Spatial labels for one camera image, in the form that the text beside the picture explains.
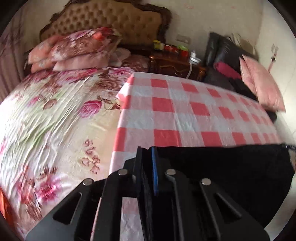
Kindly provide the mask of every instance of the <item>red and white checkered tablecloth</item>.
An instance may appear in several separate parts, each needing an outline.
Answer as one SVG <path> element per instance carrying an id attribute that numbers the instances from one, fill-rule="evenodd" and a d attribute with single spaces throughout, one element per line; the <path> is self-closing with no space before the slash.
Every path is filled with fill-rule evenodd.
<path id="1" fill-rule="evenodd" d="M 123 101 L 123 109 L 110 173 L 122 168 L 125 160 L 135 157 L 138 146 L 204 147 L 280 142 L 260 104 L 213 85 L 136 72 L 118 97 Z M 121 240 L 143 239 L 135 206 L 135 201 L 123 202 Z"/>

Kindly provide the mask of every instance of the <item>triangular cutout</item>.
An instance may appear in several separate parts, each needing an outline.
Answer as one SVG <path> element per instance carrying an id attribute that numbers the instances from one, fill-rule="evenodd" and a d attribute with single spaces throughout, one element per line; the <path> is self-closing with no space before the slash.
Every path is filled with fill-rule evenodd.
<path id="1" fill-rule="evenodd" d="M 232 207 L 219 193 L 215 193 L 214 198 L 226 224 L 233 223 L 242 217 L 239 211 Z"/>
<path id="2" fill-rule="evenodd" d="M 68 199 L 53 215 L 53 219 L 65 225 L 70 224 L 77 204 L 81 198 L 81 193 L 75 193 L 72 198 Z"/>

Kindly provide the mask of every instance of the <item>white cable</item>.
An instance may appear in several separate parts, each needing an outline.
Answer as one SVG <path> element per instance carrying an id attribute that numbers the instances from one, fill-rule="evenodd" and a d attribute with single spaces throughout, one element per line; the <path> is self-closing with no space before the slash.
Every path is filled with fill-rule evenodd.
<path id="1" fill-rule="evenodd" d="M 192 63 L 190 63 L 190 70 L 188 72 L 188 75 L 186 76 L 186 79 L 188 79 L 189 76 L 191 75 L 191 71 L 192 71 Z"/>

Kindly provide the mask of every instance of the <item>silver screw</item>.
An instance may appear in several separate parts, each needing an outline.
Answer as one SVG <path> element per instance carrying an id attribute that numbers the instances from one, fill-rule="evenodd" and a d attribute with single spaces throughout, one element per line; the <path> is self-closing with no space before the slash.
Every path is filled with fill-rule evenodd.
<path id="1" fill-rule="evenodd" d="M 170 176 L 173 176 L 176 174 L 176 171 L 175 171 L 175 169 L 167 169 L 167 174 Z"/>
<path id="2" fill-rule="evenodd" d="M 87 178 L 87 179 L 84 179 L 82 183 L 85 186 L 89 186 L 93 183 L 93 180 L 91 178 Z"/>
<path id="3" fill-rule="evenodd" d="M 128 173 L 127 169 L 120 169 L 118 170 L 118 175 L 120 176 L 124 176 Z"/>
<path id="4" fill-rule="evenodd" d="M 211 185 L 211 180 L 210 179 L 208 179 L 208 178 L 203 178 L 202 179 L 202 184 L 203 185 L 205 185 L 205 186 L 209 186 L 209 185 Z"/>

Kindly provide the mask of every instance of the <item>black sofa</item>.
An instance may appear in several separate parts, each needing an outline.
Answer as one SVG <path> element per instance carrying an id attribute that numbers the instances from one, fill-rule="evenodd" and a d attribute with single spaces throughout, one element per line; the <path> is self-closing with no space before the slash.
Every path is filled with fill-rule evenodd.
<path id="1" fill-rule="evenodd" d="M 239 57 L 246 55 L 257 60 L 257 57 L 236 46 L 228 38 L 211 32 L 209 35 L 207 49 L 203 60 L 203 65 L 207 67 L 207 74 L 203 82 L 219 86 L 230 91 L 237 92 L 257 101 L 256 96 L 240 79 L 227 78 L 214 69 L 214 64 L 224 62 L 232 67 L 236 72 L 240 72 Z M 276 121 L 276 113 L 266 111 L 272 122 Z"/>

